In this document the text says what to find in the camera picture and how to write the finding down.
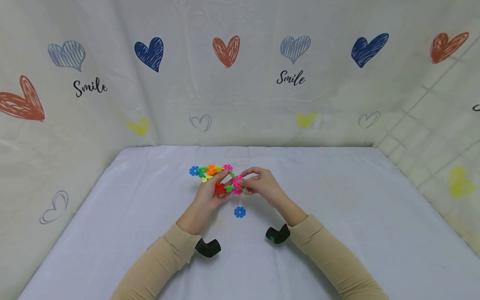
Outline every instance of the blue heart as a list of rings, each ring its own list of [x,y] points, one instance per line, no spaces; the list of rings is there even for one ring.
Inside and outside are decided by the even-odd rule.
[[[382,33],[370,43],[364,37],[359,37],[352,48],[352,58],[360,68],[371,60],[387,43],[388,33]]]
[[[291,36],[287,36],[280,45],[280,53],[295,64],[295,61],[307,51],[311,43],[312,41],[308,36],[301,36],[296,40]]]
[[[48,54],[55,65],[82,71],[81,66],[85,60],[85,49],[79,42],[66,41],[62,47],[57,44],[50,44]]]
[[[154,37],[150,41],[150,47],[142,42],[135,43],[135,54],[147,66],[158,73],[158,67],[163,57],[163,41],[159,37]]]

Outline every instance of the sketched heart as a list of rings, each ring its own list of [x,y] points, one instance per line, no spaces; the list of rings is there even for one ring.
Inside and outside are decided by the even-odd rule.
[[[300,128],[307,128],[315,120],[316,117],[317,117],[316,112],[313,112],[308,116],[305,116],[304,114],[298,114],[297,124]]]
[[[212,125],[212,118],[209,115],[203,115],[198,119],[197,117],[190,117],[190,124],[200,131],[207,131]]]
[[[0,92],[0,111],[16,118],[43,122],[45,113],[42,104],[33,84],[26,76],[20,76],[20,87],[24,97]]]
[[[160,62],[163,58],[163,41],[159,37],[154,37],[150,41],[150,47],[142,42],[135,43],[135,54],[137,57],[153,71],[158,73]]]
[[[452,197],[461,198],[475,191],[473,182],[466,180],[467,171],[457,166],[450,171],[447,179],[448,191]]]
[[[53,63],[58,67],[74,68],[82,71],[82,63],[85,60],[85,49],[77,41],[66,41],[63,46],[50,44],[48,54]]]
[[[66,191],[58,191],[52,199],[51,209],[47,209],[40,217],[40,224],[51,223],[61,217],[68,207],[68,194]]]
[[[388,41],[389,34],[377,35],[370,43],[364,37],[359,37],[352,48],[352,58],[360,68],[377,55]]]
[[[308,50],[311,43],[309,36],[301,36],[297,39],[287,36],[280,45],[280,53],[289,58],[292,64],[295,64],[297,59]]]
[[[374,125],[379,118],[380,118],[379,111],[373,112],[369,116],[367,116],[366,114],[362,115],[359,118],[359,126],[362,127],[363,129],[367,129],[370,126]]]
[[[138,123],[135,124],[133,122],[127,121],[127,126],[130,128],[137,135],[146,135],[148,132],[148,119],[141,118],[138,120]]]
[[[225,67],[229,68],[237,59],[240,50],[240,38],[239,36],[232,37],[228,42],[228,47],[226,47],[225,43],[216,37],[213,39],[213,50]]]
[[[433,39],[432,45],[430,46],[432,63],[439,63],[449,58],[450,55],[452,55],[463,45],[463,43],[465,43],[468,35],[468,32],[461,33],[454,37],[451,41],[448,41],[448,34],[445,32],[437,35]]]

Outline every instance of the wall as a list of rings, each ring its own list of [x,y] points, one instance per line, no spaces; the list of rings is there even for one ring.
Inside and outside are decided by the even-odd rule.
[[[375,146],[480,255],[480,15],[458,29],[468,40],[431,67]]]
[[[0,298],[135,145],[374,144],[480,253],[479,14],[475,0],[1,1]]]

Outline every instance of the person's right hand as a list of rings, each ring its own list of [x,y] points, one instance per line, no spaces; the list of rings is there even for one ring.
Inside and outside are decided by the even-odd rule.
[[[276,208],[278,201],[284,199],[286,195],[275,180],[272,172],[259,167],[251,167],[243,171],[240,176],[245,177],[253,173],[256,174],[256,176],[239,180],[239,184],[247,188],[245,194],[252,195],[258,193],[267,200],[270,206]]]

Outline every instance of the yellow heart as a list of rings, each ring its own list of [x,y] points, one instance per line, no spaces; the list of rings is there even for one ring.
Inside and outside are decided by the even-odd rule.
[[[297,115],[297,124],[299,125],[300,128],[307,128],[317,117],[317,113],[313,112],[308,116],[305,116],[304,114],[298,114]]]
[[[464,167],[455,167],[450,171],[447,184],[452,197],[461,198],[475,191],[473,182],[466,180],[465,177],[467,177],[467,171]]]
[[[137,124],[127,121],[127,126],[137,135],[146,135],[148,132],[148,119],[141,118]]]

